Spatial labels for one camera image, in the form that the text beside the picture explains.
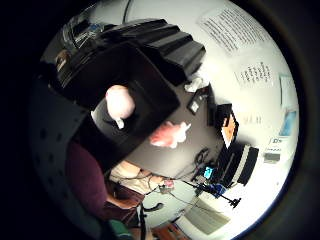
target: electronic device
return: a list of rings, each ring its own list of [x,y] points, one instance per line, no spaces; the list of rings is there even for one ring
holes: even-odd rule
[[[198,89],[190,99],[187,109],[193,114],[196,115],[199,110],[200,105],[203,100],[208,96],[208,87]]]
[[[223,186],[220,183],[217,184],[210,184],[210,187],[213,188],[215,191],[212,193],[212,195],[215,198],[219,198],[222,194],[224,194],[226,192],[226,187]]]
[[[259,149],[248,144],[233,144],[229,149],[223,147],[219,156],[219,171],[212,182],[220,183],[227,189],[233,183],[244,186],[248,183],[257,162]]]
[[[211,84],[208,86],[208,96],[207,96],[207,125],[213,126],[215,121],[215,114],[216,114],[216,103],[214,100],[214,95],[212,91]]]
[[[265,153],[264,155],[265,163],[277,163],[280,161],[280,154],[279,153]]]
[[[205,167],[205,170],[204,170],[204,173],[203,173],[203,176],[206,178],[206,179],[211,179],[211,177],[213,176],[214,174],[214,169],[212,167],[209,167],[209,166],[206,166]]]

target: desk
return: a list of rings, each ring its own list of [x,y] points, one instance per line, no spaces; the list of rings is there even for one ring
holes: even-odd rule
[[[172,123],[182,121],[187,124],[191,123],[191,128],[187,131],[186,141],[179,143],[177,148],[171,149],[152,146],[147,138],[126,157],[126,160],[156,174],[175,178],[194,169],[194,158],[204,147],[210,148],[207,159],[214,158],[216,160],[222,149],[223,139],[218,130],[213,126],[207,126],[205,100],[194,116],[186,108],[193,93],[185,92],[183,85],[173,87],[169,84],[169,86],[177,94],[181,106],[167,120]]]

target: maroon shirt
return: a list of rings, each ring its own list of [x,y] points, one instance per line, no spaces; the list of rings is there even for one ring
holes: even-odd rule
[[[104,218],[107,191],[102,170],[96,159],[81,145],[70,142],[65,164],[71,191],[92,215]]]

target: white wall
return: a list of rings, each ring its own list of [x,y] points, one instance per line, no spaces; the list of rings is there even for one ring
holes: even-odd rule
[[[92,19],[119,24],[122,19],[126,1],[107,1],[95,11]],[[280,104],[279,74],[285,74],[291,79],[290,70],[280,50],[265,34],[265,42],[251,46],[239,45],[240,50],[226,53],[209,34],[202,29],[197,21],[208,14],[216,19],[223,9],[233,9],[235,6],[224,0],[135,0],[128,13],[128,20],[141,18],[164,18],[168,23],[176,24],[182,31],[191,33],[196,41],[203,43],[207,53],[203,61],[203,69],[210,77],[211,84],[218,103],[231,102],[233,110],[240,123],[238,140],[249,142],[260,149],[258,161],[247,186],[236,186],[226,193],[227,197],[242,200],[238,207],[230,210],[230,206],[203,194],[201,198],[209,205],[232,216],[231,221],[210,236],[201,235],[186,219],[179,220],[179,226],[193,239],[230,239],[253,224],[270,206],[281,190],[290,170],[298,137],[299,118],[297,117],[294,131],[285,139],[282,146],[281,159],[277,164],[264,163],[263,153],[273,137],[278,137],[282,127],[286,108]],[[248,66],[257,65],[263,61],[270,69],[268,84],[243,87],[237,81],[240,72]],[[291,106],[298,112],[297,96],[293,82]]]

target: pink object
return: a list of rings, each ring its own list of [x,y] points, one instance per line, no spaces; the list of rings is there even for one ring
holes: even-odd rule
[[[122,85],[113,85],[106,92],[106,101],[110,117],[117,122],[120,129],[123,128],[122,119],[128,118],[135,108],[128,88]]]
[[[172,180],[164,180],[164,185],[167,188],[174,188],[174,182]]]
[[[185,122],[173,125],[167,121],[152,133],[149,138],[150,144],[158,147],[176,148],[178,142],[186,140],[186,131],[190,126],[191,124],[187,125]]]

